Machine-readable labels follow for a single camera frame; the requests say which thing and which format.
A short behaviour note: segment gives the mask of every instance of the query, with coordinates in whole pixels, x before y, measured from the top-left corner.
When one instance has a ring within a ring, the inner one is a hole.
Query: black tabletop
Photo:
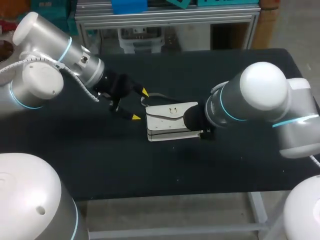
[[[110,55],[106,66],[127,73],[148,92],[186,101],[206,100],[218,83],[266,61],[287,78],[301,77],[283,49]],[[108,112],[69,77],[40,110],[0,121],[0,153],[46,160],[76,200],[291,190],[319,174],[308,158],[284,159],[271,124],[248,122],[215,131],[215,141],[148,142],[146,123]],[[121,101],[144,114],[138,95]]]

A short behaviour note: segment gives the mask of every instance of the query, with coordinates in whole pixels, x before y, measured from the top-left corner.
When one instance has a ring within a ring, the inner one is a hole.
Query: white container
[[[122,31],[118,29],[120,47],[125,54],[135,54],[136,52],[151,51],[151,53],[161,53],[162,46],[165,44],[165,31],[161,28],[161,35],[154,38],[144,39],[123,39]]]
[[[211,25],[181,24],[175,26],[175,34],[182,51],[202,51],[211,49]]]

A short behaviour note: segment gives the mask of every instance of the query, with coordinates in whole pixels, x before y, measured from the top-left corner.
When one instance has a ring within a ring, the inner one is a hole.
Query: white robotic arm
[[[38,13],[30,12],[22,19],[12,40],[22,50],[21,61],[0,70],[1,74],[10,68],[17,68],[12,82],[0,87],[3,104],[0,118],[41,108],[46,101],[57,96],[63,88],[59,68],[67,71],[95,102],[99,100],[88,89],[98,95],[107,95],[111,100],[111,111],[127,119],[137,119],[118,104],[132,90],[148,97],[144,87],[125,74],[118,75],[107,69],[100,58]]]
[[[280,154],[285,158],[320,153],[320,117],[309,82],[304,78],[287,79],[271,63],[254,63],[233,80],[214,87],[204,113],[207,125],[216,128],[257,119],[272,123]],[[195,129],[193,118],[192,109],[184,114],[189,129]]]

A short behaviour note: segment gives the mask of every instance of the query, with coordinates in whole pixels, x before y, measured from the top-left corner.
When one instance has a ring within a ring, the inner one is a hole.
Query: white cable
[[[216,85],[215,87],[213,87],[211,89],[211,94],[214,94],[219,88],[223,87],[224,85],[226,85],[229,81],[225,81],[222,83],[219,83],[218,85]]]
[[[320,162],[314,157],[314,156],[309,156],[311,160],[320,168]]]
[[[0,74],[10,70],[10,69],[13,69],[13,68],[16,68],[18,66],[21,66],[25,63],[31,63],[31,62],[49,62],[49,63],[52,63],[54,65],[58,65],[60,69],[64,69],[66,70],[75,80],[76,82],[80,85],[80,87],[83,89],[83,91],[95,102],[99,102],[99,99],[96,98],[93,94],[91,94],[91,92],[89,92],[89,90],[86,88],[86,86],[82,83],[82,81],[78,78],[77,75],[74,74],[73,71],[70,70],[70,68],[68,68],[66,65],[64,65],[63,63],[61,62],[58,62],[56,60],[53,60],[52,58],[48,57],[48,56],[36,56],[36,57],[31,57],[31,58],[27,58],[27,59],[24,59],[24,60],[20,60],[20,61],[17,61],[15,63],[12,63],[4,68],[2,68],[0,70]]]

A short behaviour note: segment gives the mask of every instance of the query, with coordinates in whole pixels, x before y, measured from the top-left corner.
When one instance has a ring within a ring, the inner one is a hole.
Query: aluminum frame
[[[187,9],[149,7],[134,14],[113,14],[111,0],[78,0],[75,22],[82,44],[88,48],[87,30],[163,27],[181,24],[249,23],[243,49],[250,49],[260,14],[257,4],[196,6]]]
[[[274,240],[283,226],[283,209],[289,193],[286,192],[268,218],[260,192],[248,192],[255,223],[217,226],[190,226],[172,228],[130,229],[89,232],[90,240],[136,237],[216,234],[231,232],[257,232],[259,240]]]

